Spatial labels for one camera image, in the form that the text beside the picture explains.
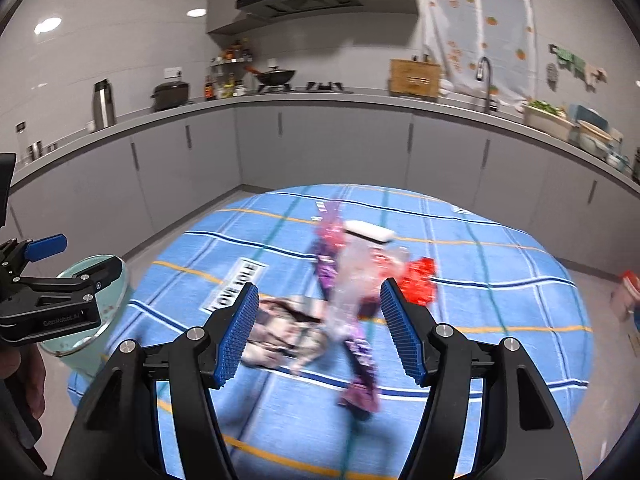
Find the person's left hand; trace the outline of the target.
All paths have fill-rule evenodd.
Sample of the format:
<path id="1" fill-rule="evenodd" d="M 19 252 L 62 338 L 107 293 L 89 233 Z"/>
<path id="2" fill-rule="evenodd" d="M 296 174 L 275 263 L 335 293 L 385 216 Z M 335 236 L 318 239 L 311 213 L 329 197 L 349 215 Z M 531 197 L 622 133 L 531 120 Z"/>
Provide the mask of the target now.
<path id="1" fill-rule="evenodd" d="M 21 379 L 25 390 L 25 399 L 34 419 L 40 419 L 46 409 L 44 383 L 46 367 L 38 347 L 35 344 L 17 348 L 1 344 L 1 378 L 14 374 Z"/>

